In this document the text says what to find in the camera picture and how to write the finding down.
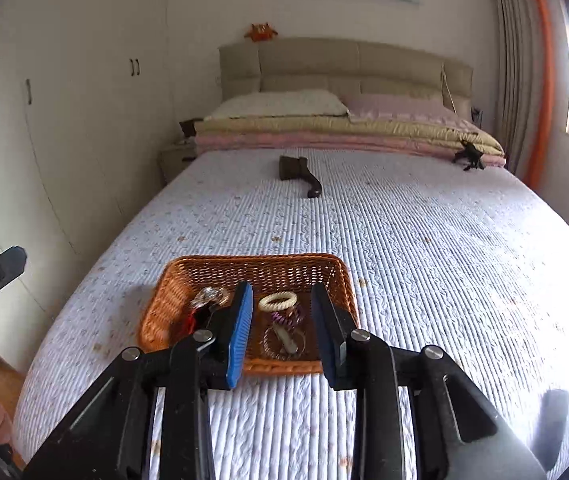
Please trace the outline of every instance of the headboard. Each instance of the headboard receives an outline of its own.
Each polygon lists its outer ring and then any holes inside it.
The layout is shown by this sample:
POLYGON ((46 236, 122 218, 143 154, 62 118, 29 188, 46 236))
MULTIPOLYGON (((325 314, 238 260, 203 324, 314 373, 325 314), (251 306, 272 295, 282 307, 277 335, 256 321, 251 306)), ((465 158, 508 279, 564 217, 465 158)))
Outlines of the headboard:
POLYGON ((473 69, 453 59, 384 43, 325 38, 250 41, 220 48, 222 96, 325 88, 337 95, 407 94, 471 120, 473 69))

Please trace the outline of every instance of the orange wicker basket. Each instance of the orange wicker basket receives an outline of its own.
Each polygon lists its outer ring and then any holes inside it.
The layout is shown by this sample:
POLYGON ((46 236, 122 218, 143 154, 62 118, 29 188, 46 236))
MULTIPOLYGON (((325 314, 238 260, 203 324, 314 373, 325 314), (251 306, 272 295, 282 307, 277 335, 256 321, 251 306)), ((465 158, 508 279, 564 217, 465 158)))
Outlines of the orange wicker basket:
POLYGON ((347 310, 358 324, 353 289, 344 262, 332 254, 284 256, 185 256, 170 262, 156 286, 138 329, 138 343, 146 352, 169 348, 178 342, 188 305, 205 286, 223 286, 230 292, 241 281, 253 287, 254 314, 249 332, 244 372, 262 375, 321 373, 315 329, 311 320, 311 286, 324 283, 333 304, 347 310), (299 327, 306 336, 300 359, 278 361, 267 357, 262 347, 269 314, 258 302, 273 292, 290 290, 305 310, 299 327))

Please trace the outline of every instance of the bracelet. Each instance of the bracelet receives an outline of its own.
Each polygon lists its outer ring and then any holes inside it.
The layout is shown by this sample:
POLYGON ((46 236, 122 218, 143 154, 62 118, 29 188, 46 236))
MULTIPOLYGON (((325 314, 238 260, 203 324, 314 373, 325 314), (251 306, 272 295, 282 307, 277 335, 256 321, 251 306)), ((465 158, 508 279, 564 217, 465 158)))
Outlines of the bracelet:
POLYGON ((279 323, 287 328, 296 328, 304 319, 304 314, 295 306, 289 315, 283 311, 272 312, 271 319, 274 323, 279 323))
POLYGON ((269 294, 260 300, 258 308, 262 312, 278 312, 280 310, 287 310, 298 303, 298 296, 293 292, 276 292, 269 294))
POLYGON ((200 292, 197 293, 196 297, 191 300, 191 308, 197 309, 202 308, 207 303, 211 301, 219 304, 219 306, 224 306, 231 295, 226 288, 217 286, 205 286, 200 292))
POLYGON ((279 352, 276 352, 271 348, 271 345, 269 343, 270 335, 273 335, 273 337, 277 339, 277 336, 274 333, 274 329, 272 327, 269 327, 264 331, 264 336, 262 338, 262 346, 264 348, 264 353, 270 359, 275 359, 278 361, 289 361, 291 359, 299 359, 299 357, 304 352, 304 349, 307 347, 307 338, 304 336, 302 330, 298 328, 294 328, 293 331, 289 332, 289 334, 291 335, 291 338, 294 337, 297 338, 297 340, 294 339, 296 344, 298 344, 298 351, 295 354, 293 355, 287 354, 284 348, 281 348, 279 352))

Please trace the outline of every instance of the screw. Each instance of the screw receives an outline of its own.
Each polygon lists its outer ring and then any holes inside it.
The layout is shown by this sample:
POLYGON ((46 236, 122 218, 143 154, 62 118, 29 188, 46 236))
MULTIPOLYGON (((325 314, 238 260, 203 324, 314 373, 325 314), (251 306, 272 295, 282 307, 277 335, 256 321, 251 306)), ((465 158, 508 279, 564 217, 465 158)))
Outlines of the screw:
POLYGON ((194 332, 194 339, 198 342, 198 343, 206 343, 207 341, 210 341, 211 339, 213 339, 213 332, 211 332, 211 330, 196 330, 194 332))
POLYGON ((351 338, 354 339, 355 341, 364 343, 369 339, 371 339, 371 334, 368 333, 366 330, 363 330, 361 328, 356 328, 355 330, 351 330, 351 338))
POLYGON ((125 348, 120 355, 125 361, 135 361, 140 357, 140 349, 135 348, 135 346, 129 346, 129 348, 125 348))
POLYGON ((424 347, 424 355, 426 355, 429 359, 442 359, 444 350, 442 350, 439 346, 429 345, 424 347))

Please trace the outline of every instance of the cream ring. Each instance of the cream ring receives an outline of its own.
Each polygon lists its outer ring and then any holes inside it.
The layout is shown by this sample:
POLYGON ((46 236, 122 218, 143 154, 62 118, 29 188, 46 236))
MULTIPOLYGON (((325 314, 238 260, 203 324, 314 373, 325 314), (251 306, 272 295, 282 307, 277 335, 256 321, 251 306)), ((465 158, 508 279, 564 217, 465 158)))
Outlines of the cream ring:
POLYGON ((280 312, 295 306, 298 303, 298 296, 293 292, 276 292, 269 294, 260 300, 258 308, 262 312, 280 312))

